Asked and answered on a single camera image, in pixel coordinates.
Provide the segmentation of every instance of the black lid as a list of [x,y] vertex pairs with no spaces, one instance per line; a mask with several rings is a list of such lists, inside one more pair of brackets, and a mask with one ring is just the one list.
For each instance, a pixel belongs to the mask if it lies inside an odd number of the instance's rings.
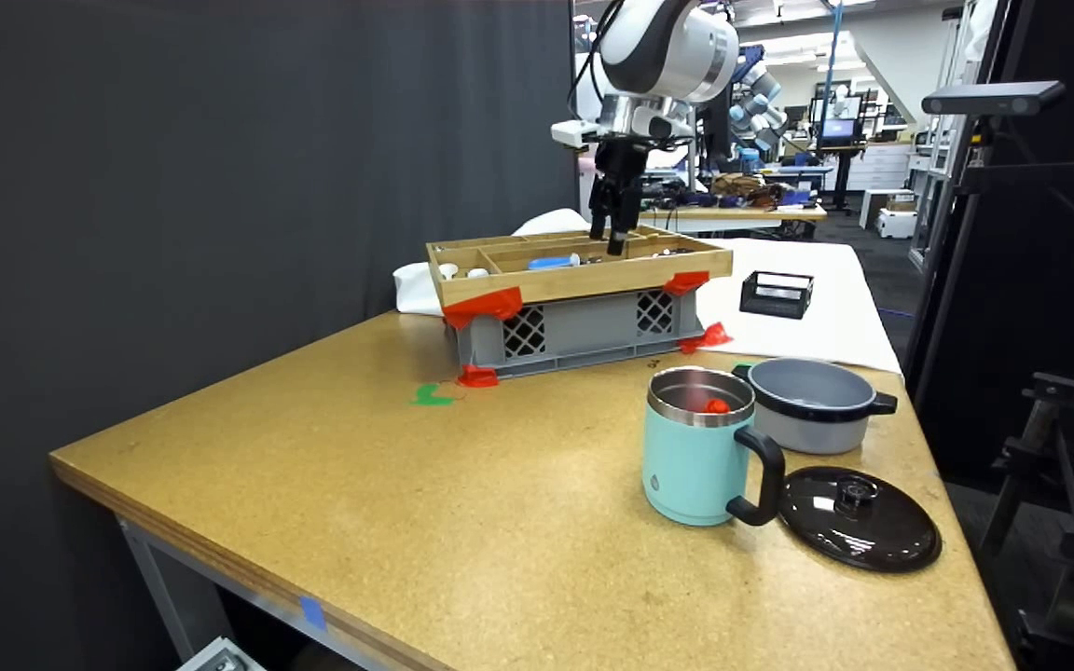
[[786,419],[858,423],[874,410],[874,383],[828,362],[770,360],[754,367],[758,403]]
[[858,470],[794,470],[779,515],[804,545],[858,570],[920,570],[944,548],[937,522],[904,488]]

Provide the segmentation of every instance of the metal pot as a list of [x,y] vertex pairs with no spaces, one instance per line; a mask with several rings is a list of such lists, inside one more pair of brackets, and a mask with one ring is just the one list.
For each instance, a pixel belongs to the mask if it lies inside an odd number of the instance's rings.
[[754,434],[786,450],[843,454],[861,448],[874,414],[894,414],[899,398],[858,373],[811,360],[736,367],[758,391]]

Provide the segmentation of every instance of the dark curtain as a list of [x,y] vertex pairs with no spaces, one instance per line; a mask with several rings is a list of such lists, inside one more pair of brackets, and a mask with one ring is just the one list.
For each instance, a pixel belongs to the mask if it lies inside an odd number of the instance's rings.
[[948,222],[948,291],[912,378],[944,478],[978,488],[1005,478],[993,463],[1026,424],[1030,378],[1074,378],[1074,3],[1012,9],[988,63],[996,84],[1060,79],[1063,96],[1032,118],[986,118],[983,166],[1041,176],[961,193],[968,209]]
[[562,0],[0,0],[0,666],[168,666],[44,454],[575,205]]

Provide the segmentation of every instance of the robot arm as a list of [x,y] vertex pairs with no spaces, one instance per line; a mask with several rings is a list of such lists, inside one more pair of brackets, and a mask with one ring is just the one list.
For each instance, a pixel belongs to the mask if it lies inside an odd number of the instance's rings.
[[643,176],[648,146],[667,148],[694,126],[676,126],[676,104],[708,104],[739,70],[736,27],[694,0],[613,0],[600,27],[598,56],[615,87],[607,122],[557,122],[553,137],[581,148],[598,143],[598,184],[591,193],[592,240],[607,255],[623,249],[623,234],[643,215]]

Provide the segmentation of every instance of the green object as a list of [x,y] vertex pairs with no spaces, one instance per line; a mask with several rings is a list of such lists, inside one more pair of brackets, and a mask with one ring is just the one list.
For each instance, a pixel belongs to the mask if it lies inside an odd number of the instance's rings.
[[439,391],[438,383],[418,388],[418,407],[453,407],[454,398]]

